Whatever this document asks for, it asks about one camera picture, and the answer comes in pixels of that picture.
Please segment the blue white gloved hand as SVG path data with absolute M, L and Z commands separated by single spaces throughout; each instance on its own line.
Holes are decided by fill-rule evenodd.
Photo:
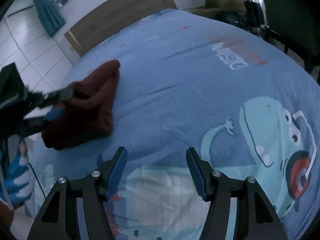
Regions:
M 20 204 L 31 198 L 33 185 L 29 170 L 28 146 L 24 139 L 20 139 L 17 155 L 9 165 L 4 187 L 12 204 Z

